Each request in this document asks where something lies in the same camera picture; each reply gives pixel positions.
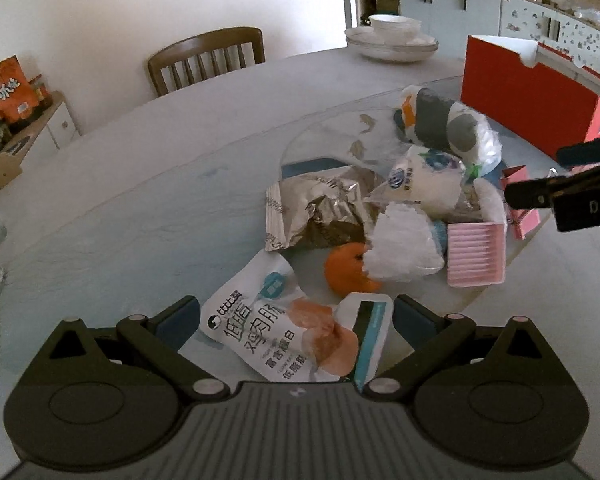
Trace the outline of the brown wooden chair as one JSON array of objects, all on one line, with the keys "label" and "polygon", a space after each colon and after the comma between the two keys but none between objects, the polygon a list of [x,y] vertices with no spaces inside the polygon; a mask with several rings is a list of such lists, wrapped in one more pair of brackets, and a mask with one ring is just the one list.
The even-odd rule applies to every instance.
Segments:
[{"label": "brown wooden chair", "polygon": [[239,26],[212,30],[170,44],[147,61],[156,96],[265,62],[263,32]]}]

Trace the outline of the tissue paper pack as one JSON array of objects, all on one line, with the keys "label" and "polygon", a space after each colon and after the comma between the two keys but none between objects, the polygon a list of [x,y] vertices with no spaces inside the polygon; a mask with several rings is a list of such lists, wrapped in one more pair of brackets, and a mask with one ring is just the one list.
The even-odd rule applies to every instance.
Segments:
[{"label": "tissue paper pack", "polygon": [[486,115],[430,88],[406,87],[393,119],[401,141],[455,155],[479,176],[502,160],[500,138]]}]

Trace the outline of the white tissue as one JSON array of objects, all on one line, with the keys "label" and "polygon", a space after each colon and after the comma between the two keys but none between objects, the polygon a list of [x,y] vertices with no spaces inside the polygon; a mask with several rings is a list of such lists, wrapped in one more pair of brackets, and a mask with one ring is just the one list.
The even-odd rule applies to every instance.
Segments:
[{"label": "white tissue", "polygon": [[436,274],[445,265],[446,225],[419,207],[388,203],[377,217],[363,255],[363,269],[373,280],[408,282]]}]

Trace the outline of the pink ribbed soap tray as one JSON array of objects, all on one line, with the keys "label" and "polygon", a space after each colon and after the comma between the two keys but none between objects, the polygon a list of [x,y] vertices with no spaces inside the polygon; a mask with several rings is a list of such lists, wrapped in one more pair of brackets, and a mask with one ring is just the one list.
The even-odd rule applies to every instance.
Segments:
[{"label": "pink ribbed soap tray", "polygon": [[502,284],[506,269],[506,229],[494,222],[448,225],[446,281],[451,287]]}]

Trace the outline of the silver foil wrapper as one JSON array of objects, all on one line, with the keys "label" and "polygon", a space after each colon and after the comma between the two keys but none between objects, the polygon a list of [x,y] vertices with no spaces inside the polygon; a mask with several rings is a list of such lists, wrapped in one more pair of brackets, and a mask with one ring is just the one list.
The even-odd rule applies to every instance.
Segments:
[{"label": "silver foil wrapper", "polygon": [[363,243],[373,231],[375,206],[366,203],[380,185],[372,170],[357,166],[307,172],[280,180],[265,192],[268,252]]}]

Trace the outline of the red cardboard box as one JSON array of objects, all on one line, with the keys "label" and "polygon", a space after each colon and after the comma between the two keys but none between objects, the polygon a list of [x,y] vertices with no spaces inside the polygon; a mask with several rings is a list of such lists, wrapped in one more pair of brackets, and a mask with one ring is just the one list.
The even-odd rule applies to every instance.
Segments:
[{"label": "red cardboard box", "polygon": [[469,36],[460,100],[551,158],[600,138],[600,74],[534,40]]}]

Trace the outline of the orange snack bag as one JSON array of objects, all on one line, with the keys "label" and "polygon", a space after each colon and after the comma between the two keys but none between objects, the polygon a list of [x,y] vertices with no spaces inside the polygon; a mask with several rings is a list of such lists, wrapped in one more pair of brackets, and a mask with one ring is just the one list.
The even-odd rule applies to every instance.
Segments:
[{"label": "orange snack bag", "polygon": [[13,55],[0,62],[0,119],[7,125],[30,122],[38,112],[38,97]]}]

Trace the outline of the white side cabinet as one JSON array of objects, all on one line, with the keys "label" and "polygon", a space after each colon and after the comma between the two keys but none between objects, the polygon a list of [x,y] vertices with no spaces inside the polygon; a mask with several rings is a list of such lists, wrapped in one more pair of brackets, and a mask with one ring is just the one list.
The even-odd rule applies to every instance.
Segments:
[{"label": "white side cabinet", "polygon": [[52,98],[52,106],[0,151],[0,191],[20,174],[47,164],[60,150],[82,136],[65,96],[54,91]]}]

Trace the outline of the orange fruit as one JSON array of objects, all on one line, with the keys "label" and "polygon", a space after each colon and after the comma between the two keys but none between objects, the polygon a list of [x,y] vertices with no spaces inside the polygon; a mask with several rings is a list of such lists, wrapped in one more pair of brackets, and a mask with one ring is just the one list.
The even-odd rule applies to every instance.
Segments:
[{"label": "orange fruit", "polygon": [[324,263],[325,280],[339,297],[354,292],[379,292],[381,284],[364,270],[364,243],[352,242],[332,248]]}]

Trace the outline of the white wall cabinets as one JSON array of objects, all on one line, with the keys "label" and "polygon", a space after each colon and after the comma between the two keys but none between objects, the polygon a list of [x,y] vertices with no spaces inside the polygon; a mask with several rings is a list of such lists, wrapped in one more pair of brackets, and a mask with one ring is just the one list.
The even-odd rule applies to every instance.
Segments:
[{"label": "white wall cabinets", "polygon": [[399,13],[437,39],[439,53],[462,60],[470,35],[542,42],[600,74],[600,29],[529,0],[400,0]]}]

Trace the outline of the white blue plastic bag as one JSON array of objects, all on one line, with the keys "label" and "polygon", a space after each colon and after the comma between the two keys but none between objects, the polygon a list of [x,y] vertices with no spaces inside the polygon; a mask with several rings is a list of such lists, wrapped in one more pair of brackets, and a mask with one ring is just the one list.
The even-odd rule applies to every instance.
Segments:
[{"label": "white blue plastic bag", "polygon": [[419,208],[431,219],[443,219],[455,209],[465,182],[466,168],[458,157],[412,145],[366,200],[378,207],[404,203]]}]

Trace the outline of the white bowl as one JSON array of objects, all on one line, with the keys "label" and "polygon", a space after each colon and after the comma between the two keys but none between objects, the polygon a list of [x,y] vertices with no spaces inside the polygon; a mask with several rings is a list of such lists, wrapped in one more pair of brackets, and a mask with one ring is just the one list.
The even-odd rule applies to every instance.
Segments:
[{"label": "white bowl", "polygon": [[400,44],[416,38],[422,22],[402,15],[373,14],[370,16],[370,26],[382,40]]}]

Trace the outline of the stacked white plates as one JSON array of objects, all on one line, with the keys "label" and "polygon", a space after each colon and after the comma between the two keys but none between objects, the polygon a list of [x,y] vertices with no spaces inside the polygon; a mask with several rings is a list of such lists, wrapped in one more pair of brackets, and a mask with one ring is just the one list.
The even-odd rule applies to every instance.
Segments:
[{"label": "stacked white plates", "polygon": [[439,49],[434,37],[419,32],[413,39],[402,44],[392,44],[381,38],[371,27],[360,26],[347,28],[347,48],[366,58],[393,63],[411,63],[431,58]]}]

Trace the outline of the white chicken breast packet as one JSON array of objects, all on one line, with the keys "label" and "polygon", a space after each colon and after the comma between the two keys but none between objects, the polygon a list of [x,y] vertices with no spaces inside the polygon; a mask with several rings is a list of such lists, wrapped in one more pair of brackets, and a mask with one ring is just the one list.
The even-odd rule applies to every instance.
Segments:
[{"label": "white chicken breast packet", "polygon": [[393,317],[383,294],[352,292],[335,307],[300,288],[289,262],[261,250],[201,307],[199,327],[269,382],[352,382],[377,373]]}]

